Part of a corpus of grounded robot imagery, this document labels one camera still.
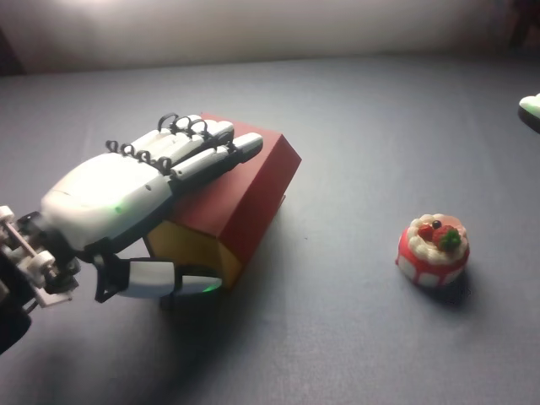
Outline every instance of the gray fabric surface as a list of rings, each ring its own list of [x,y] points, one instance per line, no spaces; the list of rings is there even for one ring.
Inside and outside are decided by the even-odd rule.
[[[304,161],[231,294],[173,315],[100,305],[84,266],[75,300],[0,358],[0,402],[540,403],[540,136],[516,115],[537,72],[379,57],[1,79],[0,203],[18,215],[169,111],[279,130]],[[400,232],[436,212],[472,247],[442,298],[394,265]]]

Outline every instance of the robotic arm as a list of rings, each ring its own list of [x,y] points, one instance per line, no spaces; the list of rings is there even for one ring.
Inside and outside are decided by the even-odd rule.
[[[173,119],[168,127],[164,124]],[[160,298],[217,288],[173,262],[116,254],[165,219],[174,202],[262,149],[262,137],[234,138],[227,121],[169,114],[133,143],[107,141],[109,153],[83,162],[15,220],[0,207],[0,353],[30,327],[28,314],[72,299],[78,260],[98,273],[95,299]]]

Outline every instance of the toy cake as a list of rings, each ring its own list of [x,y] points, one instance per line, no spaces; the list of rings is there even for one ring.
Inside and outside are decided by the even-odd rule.
[[[423,215],[403,231],[397,251],[397,266],[415,284],[442,287],[463,272],[469,257],[467,231],[449,215]]]

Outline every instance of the red icing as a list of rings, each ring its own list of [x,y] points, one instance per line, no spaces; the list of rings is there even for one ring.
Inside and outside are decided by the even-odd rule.
[[[445,280],[445,276],[449,273],[455,272],[460,267],[465,266],[465,263],[467,263],[467,259],[469,258],[469,247],[467,247],[467,250],[465,251],[463,257],[460,260],[452,263],[451,265],[433,265],[427,263],[424,260],[420,260],[411,252],[408,247],[407,229],[405,229],[402,233],[402,238],[399,241],[399,247],[397,248],[397,251],[399,253],[399,256],[405,257],[411,262],[414,268],[416,268],[416,275],[414,276],[413,280],[415,283],[419,281],[420,275],[422,275],[423,273],[429,273],[434,274],[435,276],[439,276],[439,285],[442,285]]]

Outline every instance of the table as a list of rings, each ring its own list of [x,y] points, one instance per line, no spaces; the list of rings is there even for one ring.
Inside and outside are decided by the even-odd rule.
[[[83,266],[75,300],[35,311],[0,358],[2,404],[539,403],[540,135],[516,114],[537,72],[364,57],[0,79],[1,203],[17,215],[170,111],[284,132],[303,158],[230,294],[100,305]],[[472,246],[443,297],[394,264],[400,232],[436,212]]]

